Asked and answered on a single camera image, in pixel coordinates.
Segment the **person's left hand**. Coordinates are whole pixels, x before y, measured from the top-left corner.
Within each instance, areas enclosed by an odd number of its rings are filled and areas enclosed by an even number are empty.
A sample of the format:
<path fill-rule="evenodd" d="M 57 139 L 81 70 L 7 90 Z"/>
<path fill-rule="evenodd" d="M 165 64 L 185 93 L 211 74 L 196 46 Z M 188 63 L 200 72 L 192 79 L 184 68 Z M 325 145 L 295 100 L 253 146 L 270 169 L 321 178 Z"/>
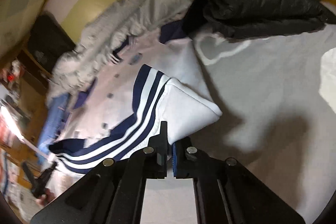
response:
<path fill-rule="evenodd" d="M 49 188 L 45 188 L 45 193 L 35 201 L 39 207 L 45 207 L 56 198 L 55 194 Z"/>

